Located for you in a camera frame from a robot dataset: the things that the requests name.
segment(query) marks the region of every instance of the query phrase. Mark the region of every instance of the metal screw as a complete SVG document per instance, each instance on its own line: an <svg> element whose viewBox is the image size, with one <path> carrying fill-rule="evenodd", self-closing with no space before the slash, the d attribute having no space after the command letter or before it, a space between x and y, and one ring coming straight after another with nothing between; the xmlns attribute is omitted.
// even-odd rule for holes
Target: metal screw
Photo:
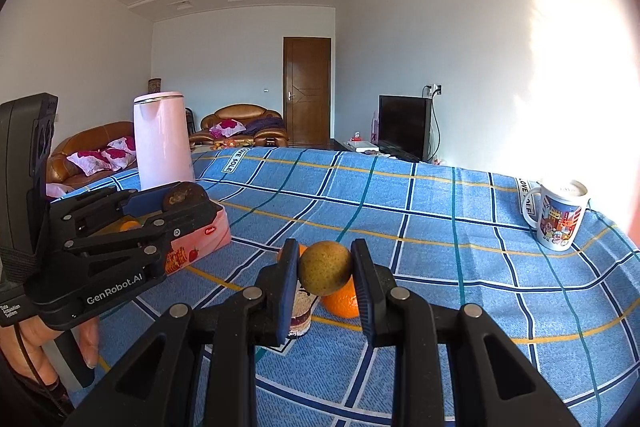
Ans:
<svg viewBox="0 0 640 427"><path fill-rule="evenodd" d="M255 301L262 296L262 290L257 286L250 286L242 290L242 296L249 301Z"/></svg>
<svg viewBox="0 0 640 427"><path fill-rule="evenodd" d="M391 297L394 299L398 299L399 301L404 301L405 299L409 299L411 292L406 288L402 288L402 286L396 286L391 289Z"/></svg>
<svg viewBox="0 0 640 427"><path fill-rule="evenodd" d="M480 315L482 315L482 308L480 308L477 304L469 303L464 308L464 311L469 317L473 317L477 319Z"/></svg>
<svg viewBox="0 0 640 427"><path fill-rule="evenodd" d="M174 304L169 308L169 315L174 319L179 319L180 317L184 317L189 313L189 308L186 304Z"/></svg>

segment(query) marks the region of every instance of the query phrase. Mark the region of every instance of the white box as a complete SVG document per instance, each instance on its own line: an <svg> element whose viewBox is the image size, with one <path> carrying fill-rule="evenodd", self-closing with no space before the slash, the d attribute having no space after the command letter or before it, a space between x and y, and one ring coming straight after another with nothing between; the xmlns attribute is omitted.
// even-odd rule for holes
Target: white box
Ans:
<svg viewBox="0 0 640 427"><path fill-rule="evenodd" d="M371 142L365 142L364 140L349 140L345 143L347 149L350 149L355 152L365 152L365 151L380 151L378 146L372 144Z"/></svg>

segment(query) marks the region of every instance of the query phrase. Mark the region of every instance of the orange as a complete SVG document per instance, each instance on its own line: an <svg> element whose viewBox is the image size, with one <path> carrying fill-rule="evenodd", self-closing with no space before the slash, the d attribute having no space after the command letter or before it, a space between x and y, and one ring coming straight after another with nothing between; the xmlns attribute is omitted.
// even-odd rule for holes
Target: orange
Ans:
<svg viewBox="0 0 640 427"><path fill-rule="evenodd" d="M123 224L121 224L120 232L124 232L125 230L141 229L141 228L142 228L142 225L140 225L140 223L132 219L130 221L125 221Z"/></svg>
<svg viewBox="0 0 640 427"><path fill-rule="evenodd" d="M353 285L351 276L340 290L320 299L322 306L329 313L337 315L343 319L354 319L358 314L358 301L356 299L356 288Z"/></svg>
<svg viewBox="0 0 640 427"><path fill-rule="evenodd" d="M302 243L299 243L298 248L300 249L300 256L302 256L302 254L305 253L306 247ZM280 249L276 254L276 263L280 260L281 255L282 255L282 249Z"/></svg>

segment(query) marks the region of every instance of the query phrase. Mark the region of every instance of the leather sofa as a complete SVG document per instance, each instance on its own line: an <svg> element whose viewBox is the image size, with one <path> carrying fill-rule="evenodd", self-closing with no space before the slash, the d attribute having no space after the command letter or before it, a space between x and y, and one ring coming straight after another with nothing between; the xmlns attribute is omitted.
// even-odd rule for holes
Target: leather sofa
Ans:
<svg viewBox="0 0 640 427"><path fill-rule="evenodd" d="M233 118L238 122L242 122L246 126L249 122L252 122L256 118L264 117L278 117L282 118L282 115L273 110L268 110L262 106L256 106L255 104L233 104L219 109L213 114L207 115L200 122L202 131L192 134L189 137L191 145L196 144L214 144L216 142L222 142L223 139L214 138L209 129L216 124ZM231 136L232 140L251 140L253 139L256 146L277 146L287 147L289 145L289 135L284 128L267 128L258 131L254 136L246 134L235 134Z"/></svg>
<svg viewBox="0 0 640 427"><path fill-rule="evenodd" d="M100 171L91 176L85 176L82 169L69 162L66 157L78 151L102 149L112 140L123 136L134 136L133 122L113 122L82 131L63 140L47 160L47 183L63 183L78 189L112 175L113 171ZM134 162L127 168L131 169L136 166L137 164Z"/></svg>

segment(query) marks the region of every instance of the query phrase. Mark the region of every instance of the cartoon mug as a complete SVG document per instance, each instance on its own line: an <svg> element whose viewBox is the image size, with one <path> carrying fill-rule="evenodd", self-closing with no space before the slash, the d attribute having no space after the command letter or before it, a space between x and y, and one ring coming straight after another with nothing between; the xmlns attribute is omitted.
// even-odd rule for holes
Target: cartoon mug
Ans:
<svg viewBox="0 0 640 427"><path fill-rule="evenodd" d="M536 219L531 219L526 203L535 193L540 194L540 211ZM543 180L539 187L531 189L522 199L522 216L536 230L540 245L563 251L571 246L588 201L587 187L578 181Z"/></svg>

